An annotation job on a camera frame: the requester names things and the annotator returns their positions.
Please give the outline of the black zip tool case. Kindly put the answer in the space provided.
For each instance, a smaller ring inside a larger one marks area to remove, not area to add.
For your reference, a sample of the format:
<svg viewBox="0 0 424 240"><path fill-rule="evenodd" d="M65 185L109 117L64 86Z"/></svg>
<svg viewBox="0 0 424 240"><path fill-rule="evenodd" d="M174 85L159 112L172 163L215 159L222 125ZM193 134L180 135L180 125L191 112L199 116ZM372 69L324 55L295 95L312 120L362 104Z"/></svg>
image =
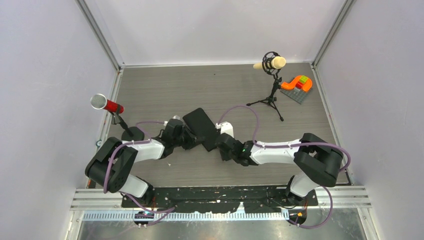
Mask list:
<svg viewBox="0 0 424 240"><path fill-rule="evenodd" d="M204 138L202 145L208 152L216 148L216 139L220 134L203 108L199 107L182 118L196 136Z"/></svg>

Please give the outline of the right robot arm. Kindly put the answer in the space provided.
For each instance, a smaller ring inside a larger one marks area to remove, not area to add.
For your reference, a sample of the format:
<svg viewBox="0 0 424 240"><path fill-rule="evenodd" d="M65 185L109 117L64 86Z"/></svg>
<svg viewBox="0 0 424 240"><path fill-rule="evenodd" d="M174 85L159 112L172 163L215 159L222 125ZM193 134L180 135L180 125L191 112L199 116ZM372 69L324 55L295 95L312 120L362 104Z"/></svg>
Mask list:
<svg viewBox="0 0 424 240"><path fill-rule="evenodd" d="M289 142L240 142L222 133L215 141L224 161L234 160L242 166L264 164L293 164L301 172L290 178L285 198L291 205L299 205L315 188L334 187L337 183L343 153L336 146L312 133Z"/></svg>

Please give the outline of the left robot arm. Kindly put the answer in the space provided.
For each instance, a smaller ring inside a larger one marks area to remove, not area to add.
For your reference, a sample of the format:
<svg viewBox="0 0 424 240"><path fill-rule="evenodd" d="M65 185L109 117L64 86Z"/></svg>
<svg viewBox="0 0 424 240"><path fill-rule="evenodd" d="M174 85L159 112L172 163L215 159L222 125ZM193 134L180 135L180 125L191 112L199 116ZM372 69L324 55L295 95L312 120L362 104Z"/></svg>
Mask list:
<svg viewBox="0 0 424 240"><path fill-rule="evenodd" d="M163 123L159 135L146 140L108 138L85 168L85 175L103 187L105 193L120 192L134 197L141 207L153 202L152 185L131 174L135 163L164 159L174 148L190 150L205 141L181 120L172 118Z"/></svg>

